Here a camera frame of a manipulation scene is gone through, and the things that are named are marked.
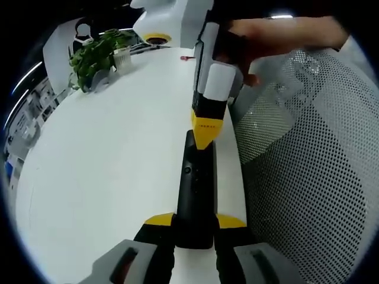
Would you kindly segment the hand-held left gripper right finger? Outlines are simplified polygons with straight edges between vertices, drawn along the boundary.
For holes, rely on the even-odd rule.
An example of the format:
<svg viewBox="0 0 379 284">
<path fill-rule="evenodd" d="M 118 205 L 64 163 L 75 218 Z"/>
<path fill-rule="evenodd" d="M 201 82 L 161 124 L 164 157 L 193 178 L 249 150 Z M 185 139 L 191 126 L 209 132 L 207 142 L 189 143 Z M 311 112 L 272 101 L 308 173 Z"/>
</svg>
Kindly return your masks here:
<svg viewBox="0 0 379 284">
<path fill-rule="evenodd" d="M 304 283 L 298 268 L 267 243 L 256 243 L 240 219 L 218 214 L 214 234 L 221 283 Z"/>
</svg>

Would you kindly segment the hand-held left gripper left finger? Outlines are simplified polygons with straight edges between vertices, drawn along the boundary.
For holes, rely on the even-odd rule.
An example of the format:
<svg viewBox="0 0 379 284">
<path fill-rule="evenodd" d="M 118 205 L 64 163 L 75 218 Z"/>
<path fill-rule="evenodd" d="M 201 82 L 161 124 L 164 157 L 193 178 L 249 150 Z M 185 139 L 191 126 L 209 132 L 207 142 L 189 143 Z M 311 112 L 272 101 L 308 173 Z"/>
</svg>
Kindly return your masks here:
<svg viewBox="0 0 379 284">
<path fill-rule="evenodd" d="M 147 219 L 132 240 L 123 240 L 94 261 L 81 283 L 169 283 L 174 267 L 174 213 Z"/>
</svg>

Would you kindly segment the person's right hand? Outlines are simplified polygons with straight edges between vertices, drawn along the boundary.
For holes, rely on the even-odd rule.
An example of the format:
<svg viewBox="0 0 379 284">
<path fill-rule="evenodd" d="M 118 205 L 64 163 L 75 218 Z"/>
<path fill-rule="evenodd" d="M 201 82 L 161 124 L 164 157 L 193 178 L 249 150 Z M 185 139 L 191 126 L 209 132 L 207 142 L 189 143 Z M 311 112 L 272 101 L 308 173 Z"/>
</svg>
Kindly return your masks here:
<svg viewBox="0 0 379 284">
<path fill-rule="evenodd" d="M 259 84 L 257 75 L 250 72 L 250 65 L 256 59 L 277 54 L 279 48 L 273 23 L 263 18 L 230 22 L 231 41 L 218 45 L 215 59 L 238 67 L 245 85 Z"/>
</svg>

